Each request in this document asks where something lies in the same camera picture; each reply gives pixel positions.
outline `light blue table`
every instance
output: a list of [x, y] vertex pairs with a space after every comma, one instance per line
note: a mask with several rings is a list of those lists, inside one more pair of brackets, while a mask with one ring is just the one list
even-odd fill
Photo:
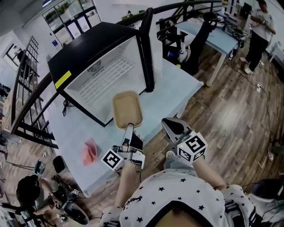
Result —
[[[201, 23], [194, 23], [191, 21], [185, 21], [183, 23], [176, 24], [177, 27], [177, 33], [179, 34], [179, 31], [182, 31], [186, 34], [192, 34], [197, 35], [201, 28]], [[218, 52], [221, 53], [221, 57], [218, 61], [218, 64], [209, 79], [207, 81], [207, 86], [212, 86], [212, 83], [214, 79], [216, 78], [226, 56], [232, 51], [232, 49], [237, 45], [238, 41], [233, 38], [232, 36], [225, 33], [221, 28], [217, 27], [215, 30], [213, 30], [206, 41], [206, 44]]]
[[[143, 123], [135, 130], [147, 144], [161, 129], [164, 117], [181, 117], [188, 100], [203, 86], [203, 83], [163, 59], [162, 77], [157, 79], [151, 93], [139, 96]], [[62, 115], [64, 98], [59, 96], [53, 102], [56, 108], [50, 112], [49, 122], [61, 154], [84, 194], [89, 197], [110, 177], [117, 176], [100, 160], [113, 145], [120, 145], [124, 131], [112, 121], [105, 128], [90, 119], [76, 107], [68, 107]], [[99, 149], [98, 161], [83, 165], [84, 142], [93, 138]]]

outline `white sneaker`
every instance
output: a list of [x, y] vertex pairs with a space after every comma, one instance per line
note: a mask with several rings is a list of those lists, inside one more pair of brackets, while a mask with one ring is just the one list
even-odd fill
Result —
[[246, 74], [251, 74], [253, 73], [254, 71], [251, 71], [249, 67], [245, 68], [245, 73]]
[[240, 57], [240, 60], [241, 60], [242, 62], [245, 62], [245, 63], [249, 64], [249, 62], [247, 61], [247, 59], [245, 59], [244, 57]]
[[169, 150], [166, 152], [166, 158], [169, 156], [176, 156], [176, 154], [173, 151]]

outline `black pants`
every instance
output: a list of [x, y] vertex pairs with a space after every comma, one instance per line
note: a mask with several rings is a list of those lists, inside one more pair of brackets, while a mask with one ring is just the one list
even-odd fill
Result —
[[261, 38], [258, 34], [255, 32], [252, 32], [252, 37], [250, 39], [249, 44], [249, 51], [248, 55], [245, 57], [245, 59], [250, 62], [249, 69], [251, 71], [254, 71], [257, 67], [259, 61], [261, 60], [262, 53], [265, 51], [265, 49], [268, 46], [268, 41]]

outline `yellow label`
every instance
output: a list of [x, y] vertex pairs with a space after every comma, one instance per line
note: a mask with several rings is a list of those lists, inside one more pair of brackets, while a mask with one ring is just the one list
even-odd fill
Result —
[[63, 84], [64, 81], [67, 80], [70, 76], [71, 76], [71, 72], [70, 72], [70, 71], [68, 71], [67, 73], [65, 73], [65, 74], [63, 75], [63, 77], [61, 77], [61, 78], [55, 83], [55, 88], [58, 89], [58, 88], [61, 86], [61, 84]]

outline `ceiling light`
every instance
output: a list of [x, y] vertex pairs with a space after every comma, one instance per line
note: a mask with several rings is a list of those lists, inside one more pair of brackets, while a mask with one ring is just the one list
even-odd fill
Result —
[[45, 0], [43, 1], [43, 7], [45, 7], [46, 5], [50, 4], [51, 0]]

